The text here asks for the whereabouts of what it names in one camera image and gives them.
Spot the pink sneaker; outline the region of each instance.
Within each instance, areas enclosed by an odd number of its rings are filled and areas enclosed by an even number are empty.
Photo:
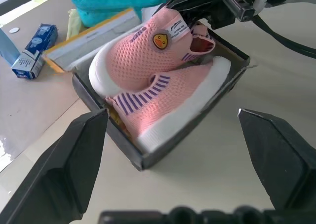
[[[152,75],[148,88],[116,95],[113,106],[135,144],[153,152],[195,118],[224,83],[231,62],[215,57],[207,65]]]
[[[121,35],[97,53],[89,69],[91,85],[102,97],[142,90],[150,75],[211,52],[215,41],[207,35],[206,26],[190,30],[178,11],[164,7],[136,33]]]

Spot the shoe label tag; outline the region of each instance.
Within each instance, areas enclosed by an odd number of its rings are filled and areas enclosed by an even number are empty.
[[[178,41],[181,37],[190,32],[188,25],[182,17],[172,20],[166,27],[166,30],[171,35],[172,41]]]

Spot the blue box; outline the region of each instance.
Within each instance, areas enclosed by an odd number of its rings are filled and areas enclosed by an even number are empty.
[[[13,72],[19,78],[36,78],[44,64],[42,53],[55,44],[57,37],[56,25],[42,23],[11,67]]]

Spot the pink knit shoe upper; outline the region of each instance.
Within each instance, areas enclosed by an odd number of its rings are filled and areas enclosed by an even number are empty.
[[[138,91],[148,77],[167,72],[184,62],[209,53],[215,41],[207,27],[189,29],[180,13],[162,8],[138,32],[117,42],[106,55],[107,72],[120,88]]]
[[[193,66],[167,73],[157,73],[151,85],[138,93],[120,93],[113,98],[133,139],[156,121],[176,110],[191,97],[208,75],[212,64]]]

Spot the yellow smiley patch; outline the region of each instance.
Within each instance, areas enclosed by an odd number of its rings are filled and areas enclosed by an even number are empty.
[[[167,34],[156,34],[153,36],[154,45],[160,49],[164,50],[168,46],[168,36]]]

